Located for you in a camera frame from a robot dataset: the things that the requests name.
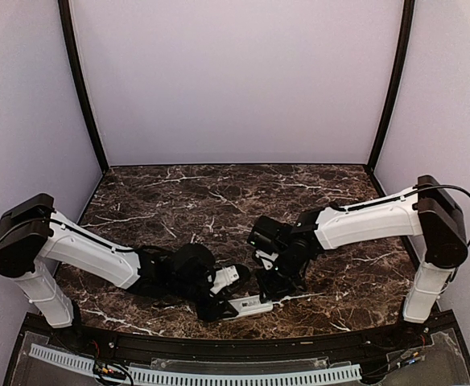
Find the white remote control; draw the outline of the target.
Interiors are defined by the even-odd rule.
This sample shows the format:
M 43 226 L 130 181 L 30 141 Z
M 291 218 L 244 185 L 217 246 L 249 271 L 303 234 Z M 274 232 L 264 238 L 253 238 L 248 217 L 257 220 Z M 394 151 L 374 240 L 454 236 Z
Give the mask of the white remote control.
M 274 308 L 272 302 L 262 303 L 258 295 L 245 298 L 231 299 L 229 300 L 229 304 L 237 311 L 237 315 L 234 317 L 229 317 L 229 319 L 243 318 L 256 314 L 263 314 L 272 311 Z

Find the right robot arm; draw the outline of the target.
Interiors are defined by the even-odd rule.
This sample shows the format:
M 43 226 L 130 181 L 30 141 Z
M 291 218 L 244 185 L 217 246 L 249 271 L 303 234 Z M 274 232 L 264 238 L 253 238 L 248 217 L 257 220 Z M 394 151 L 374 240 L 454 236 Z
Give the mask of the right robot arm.
M 260 216 L 247 242 L 262 303 L 303 289 L 306 269 L 319 255 L 341 246 L 396 236 L 422 236 L 426 252 L 403 303 L 402 320 L 388 332 L 389 343 L 404 349 L 419 335 L 432 306 L 468 258 L 470 235 L 464 213 L 449 195 L 451 185 L 430 175 L 396 194 L 363 203 L 305 211 L 293 224 Z

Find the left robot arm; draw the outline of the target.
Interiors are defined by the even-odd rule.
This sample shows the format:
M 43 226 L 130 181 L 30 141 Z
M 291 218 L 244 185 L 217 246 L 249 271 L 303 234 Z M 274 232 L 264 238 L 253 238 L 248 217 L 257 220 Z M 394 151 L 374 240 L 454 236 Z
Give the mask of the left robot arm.
M 14 281 L 60 338 L 74 351 L 91 343 L 78 323 L 78 307 L 63 293 L 43 259 L 72 265 L 130 294 L 167 295 L 192 302 L 198 319 L 215 322 L 239 315 L 229 295 L 243 281 L 245 267 L 216 267 L 202 244 L 177 250 L 154 245 L 121 246 L 74 224 L 41 193 L 4 212 L 0 218 L 0 275 Z

